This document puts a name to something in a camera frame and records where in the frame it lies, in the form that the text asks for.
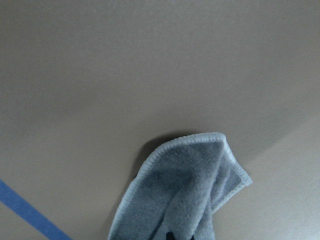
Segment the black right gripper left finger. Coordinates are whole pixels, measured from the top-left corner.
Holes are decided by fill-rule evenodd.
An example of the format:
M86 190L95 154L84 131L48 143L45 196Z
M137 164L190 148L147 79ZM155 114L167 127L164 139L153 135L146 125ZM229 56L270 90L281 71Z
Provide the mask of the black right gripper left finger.
M166 233L166 240L175 240L175 236L173 232Z

